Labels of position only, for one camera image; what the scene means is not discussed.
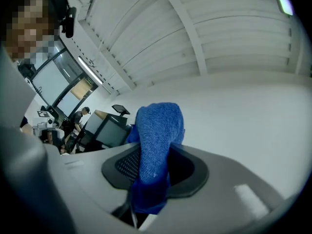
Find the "white surface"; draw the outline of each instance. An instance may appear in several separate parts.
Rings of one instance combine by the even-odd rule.
[[[234,190],[255,220],[260,220],[270,213],[268,207],[247,184],[237,185]]]
[[[39,74],[36,75],[33,84],[37,89],[42,87],[41,95],[50,105],[52,105],[69,83],[59,71],[55,63],[51,61],[39,72]]]
[[[58,108],[60,108],[66,116],[69,116],[79,102],[80,100],[69,91],[58,104]]]
[[[31,61],[33,62],[35,69],[39,69],[45,61],[48,60],[48,54],[47,53],[43,53],[43,52],[38,52],[35,55],[35,58],[32,59]]]
[[[296,50],[290,51],[290,18],[277,0],[180,1],[199,35],[210,74],[295,69],[288,63]],[[80,23],[94,31],[98,44],[79,24],[65,43],[70,51],[95,59],[103,39],[103,48],[137,87],[199,75],[185,25],[168,0],[92,0],[86,21]],[[305,54],[302,65],[308,67]],[[121,94],[131,91],[103,56],[94,64],[106,87]]]
[[[101,53],[103,54],[105,60],[115,70],[115,74],[118,74],[120,76],[120,78],[124,81],[126,86],[128,86],[131,90],[134,90],[136,88],[136,85],[129,78],[129,76],[125,73],[125,71],[122,69],[119,63],[114,59],[112,54],[107,49],[102,50]]]
[[[312,163],[312,79],[274,72],[235,72],[177,80],[118,96],[133,114],[175,102],[184,145],[239,161],[285,198],[301,190]]]
[[[155,221],[156,218],[157,215],[149,214],[138,230],[141,232],[146,231],[147,228]]]
[[[102,122],[103,120],[99,116],[92,114],[88,119],[88,124],[86,125],[85,130],[95,134]]]

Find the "white ceiling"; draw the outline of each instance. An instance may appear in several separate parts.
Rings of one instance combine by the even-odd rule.
[[[177,1],[184,17],[172,0],[92,0],[87,23],[136,86],[203,74],[187,31],[192,27],[207,75],[294,71],[291,18],[276,0]],[[98,58],[95,66],[114,90],[130,91],[108,62]]]

